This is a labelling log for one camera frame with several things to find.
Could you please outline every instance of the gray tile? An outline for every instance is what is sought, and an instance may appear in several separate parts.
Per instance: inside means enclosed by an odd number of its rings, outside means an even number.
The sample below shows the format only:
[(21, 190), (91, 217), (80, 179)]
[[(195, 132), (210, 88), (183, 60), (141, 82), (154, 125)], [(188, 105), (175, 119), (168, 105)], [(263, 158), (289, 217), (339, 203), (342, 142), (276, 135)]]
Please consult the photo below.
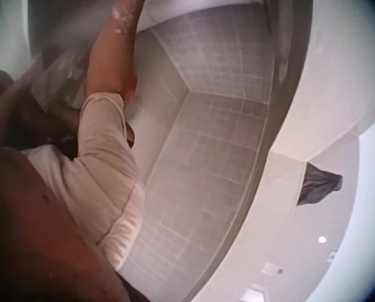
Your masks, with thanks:
[(263, 126), (263, 118), (241, 114), (233, 133), (232, 142), (248, 148), (258, 149)]
[(265, 118), (267, 113), (267, 105), (255, 101), (244, 101), (242, 106), (242, 113), (245, 113), (246, 115)]
[(191, 13), (156, 26), (154, 33), (191, 91), (250, 100), (265, 98), (259, 89), (236, 81), (243, 75), (271, 77), (273, 53), (261, 6)]

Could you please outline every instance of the grout line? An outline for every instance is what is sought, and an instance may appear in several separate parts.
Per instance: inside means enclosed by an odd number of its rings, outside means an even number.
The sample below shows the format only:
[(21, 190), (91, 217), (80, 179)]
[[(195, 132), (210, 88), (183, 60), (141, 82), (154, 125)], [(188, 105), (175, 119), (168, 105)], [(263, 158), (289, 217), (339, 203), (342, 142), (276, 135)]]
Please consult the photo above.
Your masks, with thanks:
[(183, 109), (185, 108), (187, 100), (188, 100), (189, 97), (190, 97), (190, 91), (188, 92), (187, 96), (184, 98), (183, 104), (182, 104), (181, 108), (179, 109), (179, 112), (176, 114), (175, 122), (171, 126), (171, 129), (168, 131), (167, 138), (165, 139), (165, 142), (162, 145), (161, 151), (158, 154), (157, 160), (155, 161), (155, 164), (153, 165), (153, 167), (151, 169), (151, 172), (150, 172), (150, 175), (147, 178), (147, 182), (146, 182), (145, 187), (148, 187), (148, 185), (150, 184), (152, 175), (154, 174), (155, 170), (157, 169), (157, 166), (158, 166), (158, 163), (159, 163), (159, 159), (162, 157), (162, 154), (164, 153), (165, 147), (168, 146), (168, 144), (169, 144), (169, 138), (171, 137), (171, 135), (175, 131), (176, 121), (179, 119), (179, 117), (180, 117)]
[(176, 62), (174, 61), (174, 59), (172, 58), (172, 56), (169, 54), (169, 52), (167, 51), (167, 47), (165, 47), (162, 39), (155, 33), (155, 30), (153, 28), (149, 29), (149, 31), (151, 31), (151, 33), (154, 35), (154, 37), (157, 39), (157, 41), (160, 43), (160, 46), (162, 47), (162, 49), (164, 49), (164, 52), (168, 55), (169, 59), (171, 60), (172, 64), (174, 65), (174, 67), (176, 68), (176, 70), (178, 71), (179, 75), (182, 77), (182, 80), (185, 82), (185, 85), (187, 86), (187, 88), (189, 89), (189, 91), (191, 90), (191, 88), (189, 87), (188, 85), (188, 82), (187, 80), (184, 78), (184, 76), (182, 75), (182, 72), (177, 68), (177, 64)]

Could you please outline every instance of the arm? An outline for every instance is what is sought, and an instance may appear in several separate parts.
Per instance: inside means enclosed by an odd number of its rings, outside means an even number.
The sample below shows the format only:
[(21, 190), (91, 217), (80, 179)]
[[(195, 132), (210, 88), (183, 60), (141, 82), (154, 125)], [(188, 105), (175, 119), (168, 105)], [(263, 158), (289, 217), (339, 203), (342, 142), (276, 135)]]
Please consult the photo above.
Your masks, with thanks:
[(90, 56), (86, 96), (95, 92), (118, 93), (128, 102), (133, 85), (133, 53), (138, 19), (144, 0), (121, 0), (101, 30)]

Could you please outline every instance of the skin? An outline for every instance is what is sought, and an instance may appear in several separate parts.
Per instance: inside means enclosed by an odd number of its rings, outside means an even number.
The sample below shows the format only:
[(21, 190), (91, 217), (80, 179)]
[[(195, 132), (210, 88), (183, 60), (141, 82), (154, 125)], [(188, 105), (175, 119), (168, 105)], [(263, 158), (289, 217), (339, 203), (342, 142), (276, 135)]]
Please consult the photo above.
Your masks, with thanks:
[[(124, 18), (110, 19), (96, 40), (87, 72), (87, 96), (117, 92), (129, 102), (135, 86), (135, 31), (143, 3), (122, 0), (115, 5)], [(0, 97), (0, 143), (33, 71), (10, 84)], [(114, 270), (26, 157), (2, 147), (0, 301), (129, 301)]]

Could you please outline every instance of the white wall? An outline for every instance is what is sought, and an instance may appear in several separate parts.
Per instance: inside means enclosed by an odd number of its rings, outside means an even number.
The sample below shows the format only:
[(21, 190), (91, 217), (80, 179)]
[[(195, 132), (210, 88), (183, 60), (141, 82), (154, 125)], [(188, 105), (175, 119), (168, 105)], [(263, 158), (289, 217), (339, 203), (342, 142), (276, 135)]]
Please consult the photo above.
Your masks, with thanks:
[(347, 233), (307, 302), (361, 302), (375, 287), (375, 124), (359, 141), (357, 196)]
[(274, 152), (310, 160), (375, 105), (375, 11), (370, 5), (314, 0), (305, 66)]
[(27, 1), (0, 1), (0, 70), (17, 79), (31, 65), (28, 48)]

